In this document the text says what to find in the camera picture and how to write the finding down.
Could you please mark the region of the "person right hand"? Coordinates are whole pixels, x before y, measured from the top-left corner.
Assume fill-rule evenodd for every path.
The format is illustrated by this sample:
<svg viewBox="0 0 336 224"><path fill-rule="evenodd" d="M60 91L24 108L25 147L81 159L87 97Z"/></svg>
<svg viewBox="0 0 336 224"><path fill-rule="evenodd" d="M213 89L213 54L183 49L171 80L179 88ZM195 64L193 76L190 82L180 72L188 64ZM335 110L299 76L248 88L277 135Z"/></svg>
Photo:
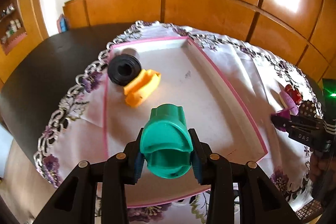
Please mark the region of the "person right hand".
<svg viewBox="0 0 336 224"><path fill-rule="evenodd" d="M326 171L328 167L328 160L322 159L317 156L315 151L312 150L312 154L310 156L310 171L309 178L312 182L316 182L319 176L321 176L323 171Z"/></svg>

